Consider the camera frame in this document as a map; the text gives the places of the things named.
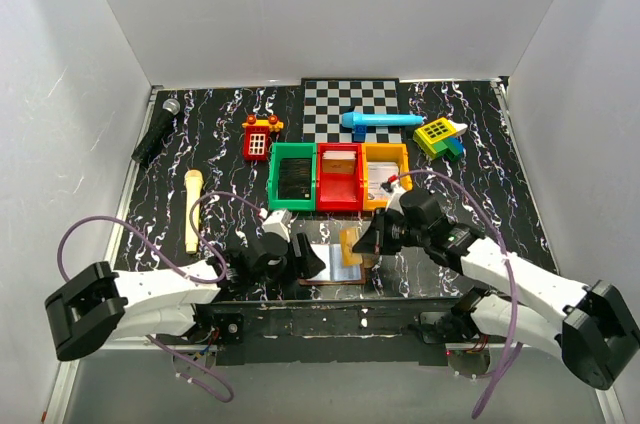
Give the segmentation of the copper credit card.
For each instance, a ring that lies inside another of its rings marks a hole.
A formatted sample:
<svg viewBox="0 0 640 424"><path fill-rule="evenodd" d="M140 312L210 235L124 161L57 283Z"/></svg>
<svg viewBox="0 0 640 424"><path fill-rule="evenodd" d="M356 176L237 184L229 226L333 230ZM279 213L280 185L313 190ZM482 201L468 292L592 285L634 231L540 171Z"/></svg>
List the copper credit card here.
<svg viewBox="0 0 640 424"><path fill-rule="evenodd" d="M354 245L360 238L360 231L357 227L351 227L340 231L340 250L342 263L345 267L361 266L362 256L353 250Z"/></svg>

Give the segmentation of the brown leather card holder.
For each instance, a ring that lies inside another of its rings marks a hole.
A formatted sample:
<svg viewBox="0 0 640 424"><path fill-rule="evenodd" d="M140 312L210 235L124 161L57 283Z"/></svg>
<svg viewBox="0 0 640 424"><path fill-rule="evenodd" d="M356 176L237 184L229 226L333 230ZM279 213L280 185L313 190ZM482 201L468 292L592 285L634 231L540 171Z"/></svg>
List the brown leather card holder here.
<svg viewBox="0 0 640 424"><path fill-rule="evenodd" d="M367 271L375 265L372 256L364 255L361 256L362 262L359 265L346 266L339 244L312 244L311 248L324 262L325 269L311 279L299 279L298 283L301 286L364 284Z"/></svg>

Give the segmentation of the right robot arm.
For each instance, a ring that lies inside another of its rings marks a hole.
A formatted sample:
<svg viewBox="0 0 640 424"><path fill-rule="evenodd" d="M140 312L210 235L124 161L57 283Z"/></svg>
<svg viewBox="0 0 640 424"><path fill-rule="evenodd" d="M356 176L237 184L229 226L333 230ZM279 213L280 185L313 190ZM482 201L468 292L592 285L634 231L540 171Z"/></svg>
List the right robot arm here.
<svg viewBox="0 0 640 424"><path fill-rule="evenodd" d="M560 359L580 381L607 390L639 351L639 326L621 292L548 272L473 226L449 219L436 198L415 189L374 212L353 245L358 254L393 255L421 248L437 265L481 283L435 321L464 341L502 336Z"/></svg>

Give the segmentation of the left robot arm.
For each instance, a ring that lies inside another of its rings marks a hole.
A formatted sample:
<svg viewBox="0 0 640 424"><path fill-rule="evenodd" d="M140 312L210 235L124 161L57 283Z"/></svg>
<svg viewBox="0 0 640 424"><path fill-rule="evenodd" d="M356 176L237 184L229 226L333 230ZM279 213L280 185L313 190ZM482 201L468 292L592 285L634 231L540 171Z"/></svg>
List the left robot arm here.
<svg viewBox="0 0 640 424"><path fill-rule="evenodd" d="M107 342L146 335L205 342L213 321L196 307L219 294L218 267L202 259L182 270L184 277L171 269L116 272L100 261L70 278L45 300L58 360L81 359Z"/></svg>

